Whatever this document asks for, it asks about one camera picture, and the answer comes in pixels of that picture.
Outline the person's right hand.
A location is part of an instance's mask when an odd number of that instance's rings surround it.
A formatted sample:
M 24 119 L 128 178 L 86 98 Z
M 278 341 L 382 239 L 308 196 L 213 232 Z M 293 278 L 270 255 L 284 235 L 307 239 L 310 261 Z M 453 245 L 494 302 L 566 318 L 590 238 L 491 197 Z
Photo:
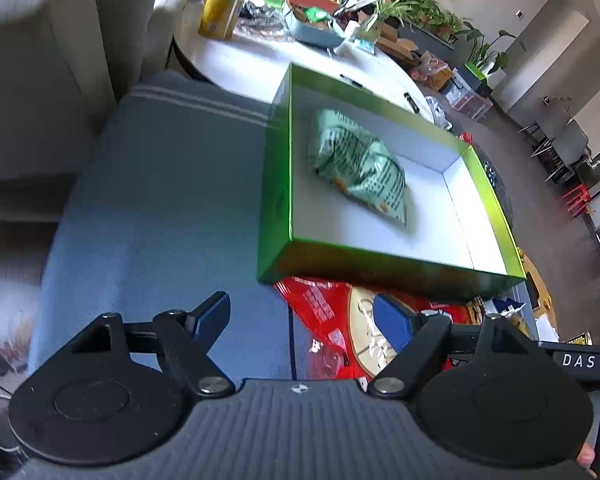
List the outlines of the person's right hand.
M 577 464 L 583 468 L 593 479 L 597 478 L 595 471 L 592 471 L 591 466 L 595 460 L 595 451 L 591 445 L 585 443 L 577 457 Z

